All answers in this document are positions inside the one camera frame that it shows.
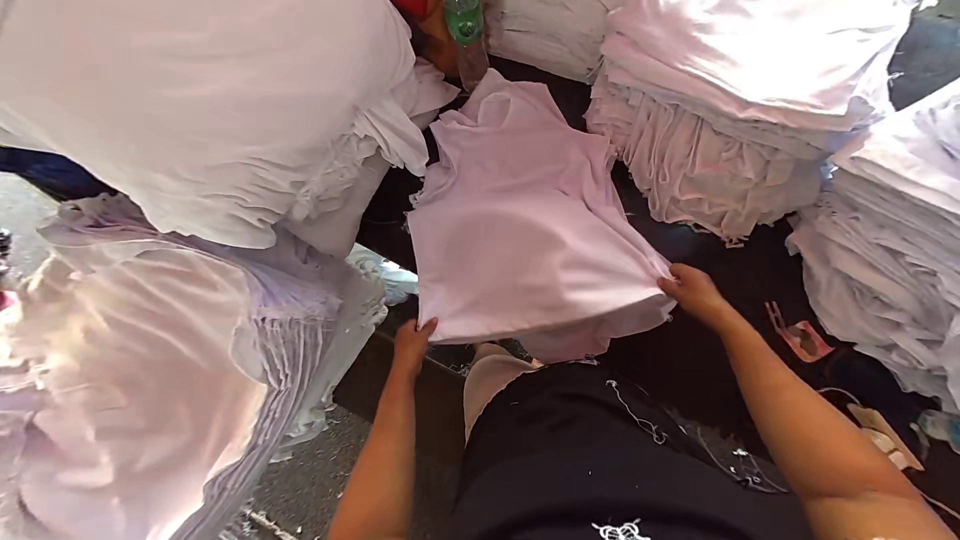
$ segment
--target leg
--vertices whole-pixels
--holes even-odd
[[[536,371],[533,365],[511,356],[506,349],[492,343],[477,347],[470,373],[464,385],[464,423],[467,427],[467,439],[480,413],[497,392],[503,390],[511,380]]]

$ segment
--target textile pile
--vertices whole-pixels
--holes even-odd
[[[283,230],[226,247],[103,196],[40,232],[0,312],[4,537],[215,537],[385,315],[376,276]]]
[[[543,362],[663,323],[669,263],[627,221],[613,148],[570,128],[546,85],[493,69],[431,124],[440,161],[407,216],[435,343],[516,337]]]
[[[823,159],[892,112],[887,64],[916,2],[627,0],[587,113],[655,219],[735,244],[811,204]]]
[[[874,125],[788,246],[824,328],[906,391],[960,404],[960,81]]]
[[[600,67],[607,13],[623,0],[493,0],[484,3],[490,51],[590,83]]]
[[[71,158],[163,233],[266,248],[274,223],[316,229],[340,211],[317,247],[344,257],[371,170],[422,176],[416,122],[457,93],[417,63],[389,0],[6,7],[5,144]]]

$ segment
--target pile of white fabric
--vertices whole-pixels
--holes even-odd
[[[788,245],[824,328],[960,404],[960,81],[874,125]]]
[[[344,206],[324,232],[355,232],[370,200],[351,193],[357,178],[372,194],[381,159],[422,176],[416,120],[457,93],[415,65],[389,0],[2,7],[5,144],[71,158],[161,232],[226,245],[269,247],[277,221],[315,227]],[[352,241],[317,247],[345,256]]]
[[[655,219],[731,243],[813,202],[822,159],[892,111],[913,0],[626,0],[587,113]]]
[[[376,276],[284,231],[229,248],[103,196],[40,232],[53,256],[0,312],[6,538],[215,537],[385,315]]]
[[[623,0],[491,0],[484,3],[490,52],[589,83],[600,67],[607,13]]]

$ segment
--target person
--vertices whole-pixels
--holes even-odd
[[[674,264],[660,287],[723,340],[740,391],[792,494],[749,489],[603,363],[537,369],[493,344],[465,385],[458,539],[956,538],[910,481],[806,385],[718,292]],[[330,540],[409,534],[414,381],[436,328],[399,330],[370,437]]]

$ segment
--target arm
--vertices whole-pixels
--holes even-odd
[[[423,365],[427,338],[436,328],[436,319],[419,331],[416,321],[408,321],[396,333],[394,364],[370,436],[330,524],[329,540],[408,536],[414,499],[414,384]]]
[[[674,264],[660,287],[716,331],[756,428],[818,538],[955,538],[913,484],[847,417],[806,385],[720,295]]]

